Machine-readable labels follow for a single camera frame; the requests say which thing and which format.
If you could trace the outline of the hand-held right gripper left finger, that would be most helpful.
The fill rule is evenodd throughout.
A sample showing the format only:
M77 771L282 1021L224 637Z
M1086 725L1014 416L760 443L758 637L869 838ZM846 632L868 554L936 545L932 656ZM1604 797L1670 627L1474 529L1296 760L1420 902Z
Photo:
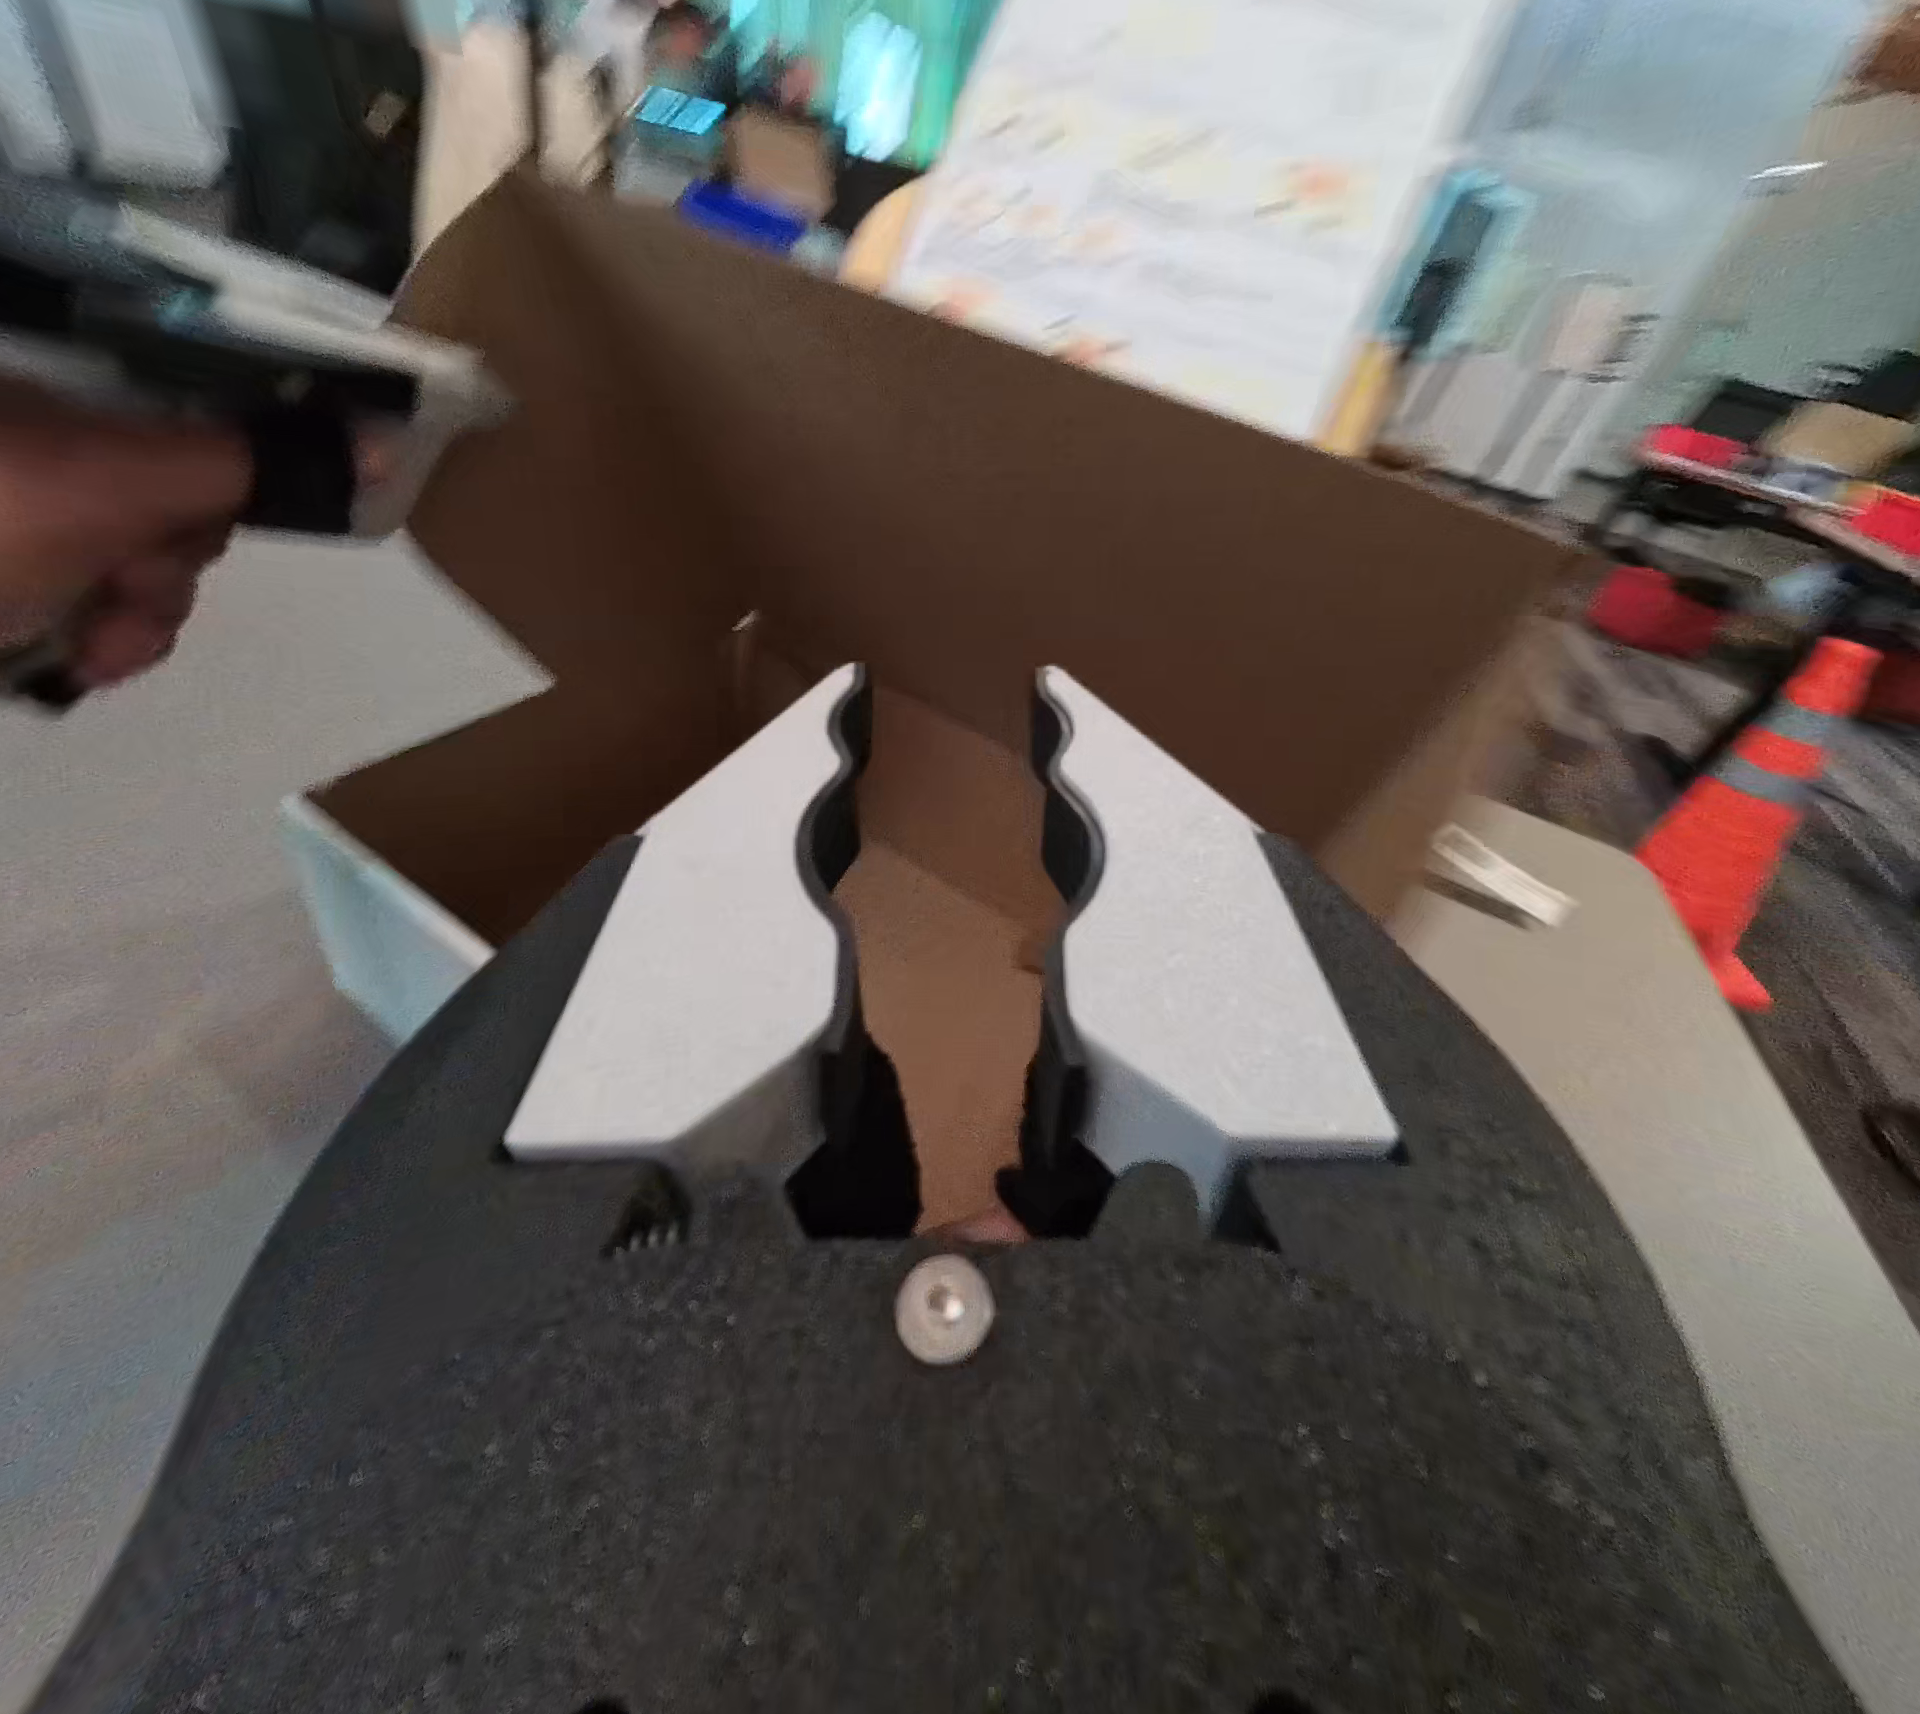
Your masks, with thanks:
M842 664L659 809L504 1130L518 1164L767 1179L819 1239L903 1239L920 1167L835 888L868 673Z

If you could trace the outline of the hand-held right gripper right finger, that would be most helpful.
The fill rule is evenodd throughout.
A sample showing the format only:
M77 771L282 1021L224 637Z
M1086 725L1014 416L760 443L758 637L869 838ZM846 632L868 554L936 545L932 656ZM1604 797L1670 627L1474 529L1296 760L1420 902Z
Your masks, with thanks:
M1059 667L1034 676L1028 746L1061 909L996 1177L1020 1229L1083 1239L1142 1169L1218 1229L1253 1169L1404 1156L1272 838Z

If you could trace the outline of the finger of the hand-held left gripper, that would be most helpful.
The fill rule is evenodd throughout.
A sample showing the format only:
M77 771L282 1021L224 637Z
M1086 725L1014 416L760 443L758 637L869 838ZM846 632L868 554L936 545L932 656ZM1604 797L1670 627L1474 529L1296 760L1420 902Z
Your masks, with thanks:
M505 390L238 392L231 430L249 485L231 525L325 543L384 539L406 525L449 446L499 427L513 407Z
M468 430L509 407L477 352L401 327L373 291L159 214L117 214L116 245L155 278L172 340L325 384L355 420Z

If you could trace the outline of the white cardboard box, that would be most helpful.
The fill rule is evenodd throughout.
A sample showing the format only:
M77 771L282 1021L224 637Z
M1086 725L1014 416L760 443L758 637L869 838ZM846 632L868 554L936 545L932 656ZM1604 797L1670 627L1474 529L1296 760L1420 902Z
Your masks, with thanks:
M1389 917L1575 575L1568 543L1407 477L527 175L423 251L396 322L512 399L404 532L547 688L286 803L335 989L406 1041L601 849L861 664L839 899L927 1227L1015 1159L1061 909L1038 670Z

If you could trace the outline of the person's left hand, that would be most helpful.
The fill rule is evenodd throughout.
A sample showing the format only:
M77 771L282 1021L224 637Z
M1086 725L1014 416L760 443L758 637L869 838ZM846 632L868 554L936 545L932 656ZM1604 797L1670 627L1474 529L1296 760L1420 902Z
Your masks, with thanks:
M162 664L252 485L248 444L231 430L94 414L5 380L4 653L58 637L82 695Z

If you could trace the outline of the blue bin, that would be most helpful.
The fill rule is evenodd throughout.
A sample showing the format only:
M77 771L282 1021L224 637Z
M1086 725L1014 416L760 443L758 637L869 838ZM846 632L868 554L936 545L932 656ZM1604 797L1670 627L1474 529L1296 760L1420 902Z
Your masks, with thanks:
M707 234L773 259L789 257L811 228L803 214L718 180L690 183L673 200L673 213Z

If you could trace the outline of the orange traffic cone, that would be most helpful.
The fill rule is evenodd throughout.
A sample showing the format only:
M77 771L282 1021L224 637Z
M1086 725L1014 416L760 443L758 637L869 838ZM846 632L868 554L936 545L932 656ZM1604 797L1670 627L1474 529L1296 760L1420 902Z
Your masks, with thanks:
M1741 963L1739 944L1880 663L1880 651L1867 645L1815 640L1732 742L1704 758L1635 850L1718 992L1738 1012L1757 1015L1771 1005L1764 982Z

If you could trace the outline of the red bin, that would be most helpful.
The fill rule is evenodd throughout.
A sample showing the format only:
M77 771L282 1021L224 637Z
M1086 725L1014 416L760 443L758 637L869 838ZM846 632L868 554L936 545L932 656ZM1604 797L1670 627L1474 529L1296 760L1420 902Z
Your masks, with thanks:
M1694 663L1715 646L1733 604L1724 581L1620 564L1595 586L1583 624L1610 645Z

